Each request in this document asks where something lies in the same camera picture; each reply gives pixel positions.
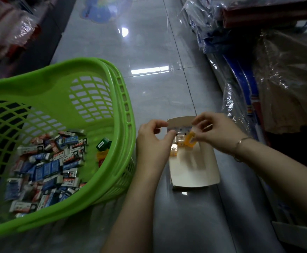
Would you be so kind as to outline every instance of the glossy floor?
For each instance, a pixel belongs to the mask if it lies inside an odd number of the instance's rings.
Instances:
[[[77,0],[52,63],[99,57],[125,77],[137,129],[150,119],[220,111],[222,92],[180,0]],[[158,135],[162,138],[166,130]],[[221,182],[172,191],[165,167],[155,202],[155,252],[283,252],[256,175],[215,152]],[[0,252],[97,252],[124,197],[0,240]]]

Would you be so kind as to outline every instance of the green plastic basket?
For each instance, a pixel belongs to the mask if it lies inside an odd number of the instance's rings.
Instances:
[[[16,148],[69,127],[87,131],[88,152],[79,177],[88,183],[63,202],[15,219],[4,192]],[[123,77],[108,61],[78,58],[0,80],[0,235],[56,221],[124,192],[135,172],[135,129]],[[95,146],[103,137],[112,145],[99,168]]]

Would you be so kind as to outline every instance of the bracelet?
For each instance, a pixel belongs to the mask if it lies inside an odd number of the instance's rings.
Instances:
[[[239,145],[241,144],[241,142],[242,141],[244,141],[244,140],[246,140],[246,139],[252,139],[251,137],[247,137],[247,138],[243,138],[243,139],[241,139],[238,143],[237,143],[237,145],[235,146],[235,156],[234,156],[234,159],[237,161],[237,162],[241,162],[238,158],[237,158],[237,150],[238,150],[238,147],[239,147]]]

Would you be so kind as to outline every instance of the person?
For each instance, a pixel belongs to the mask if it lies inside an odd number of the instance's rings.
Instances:
[[[193,125],[201,129],[196,134],[196,140],[207,142],[248,164],[307,225],[306,166],[248,138],[224,114],[202,113],[194,119]],[[151,120],[139,128],[136,141],[137,170],[122,210],[101,252],[152,251],[155,192],[176,132],[169,131],[162,140],[155,134],[159,133],[161,127],[167,126],[166,121]]]

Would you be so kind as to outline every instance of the brown packaged item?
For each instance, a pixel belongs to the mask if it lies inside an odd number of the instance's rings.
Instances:
[[[255,55],[265,130],[299,132],[307,125],[307,33],[262,31]]]

